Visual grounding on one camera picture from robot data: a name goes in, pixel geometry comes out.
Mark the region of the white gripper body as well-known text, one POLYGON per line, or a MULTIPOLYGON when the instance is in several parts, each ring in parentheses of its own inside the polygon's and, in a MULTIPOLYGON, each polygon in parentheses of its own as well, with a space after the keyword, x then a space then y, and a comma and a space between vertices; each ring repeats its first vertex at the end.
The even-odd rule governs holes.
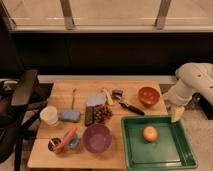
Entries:
POLYGON ((174 89, 171 88, 168 94, 168 100, 176 106, 185 106, 192 99, 194 91, 185 89, 174 89))

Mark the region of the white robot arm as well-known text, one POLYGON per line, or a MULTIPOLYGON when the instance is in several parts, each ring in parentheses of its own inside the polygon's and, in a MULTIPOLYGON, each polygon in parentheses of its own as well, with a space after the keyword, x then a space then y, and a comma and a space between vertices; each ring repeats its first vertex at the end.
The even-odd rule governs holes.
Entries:
POLYGON ((195 93, 213 105, 213 64, 185 63, 176 70, 177 82, 163 95, 171 107, 171 122, 180 120, 195 93))

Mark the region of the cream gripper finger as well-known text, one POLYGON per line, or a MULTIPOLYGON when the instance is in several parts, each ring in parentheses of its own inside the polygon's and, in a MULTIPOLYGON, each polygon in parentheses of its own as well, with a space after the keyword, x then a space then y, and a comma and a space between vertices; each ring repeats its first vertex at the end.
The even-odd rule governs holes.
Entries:
POLYGON ((177 122, 183 115, 185 108, 183 106, 173 106, 171 108, 171 121, 177 122))

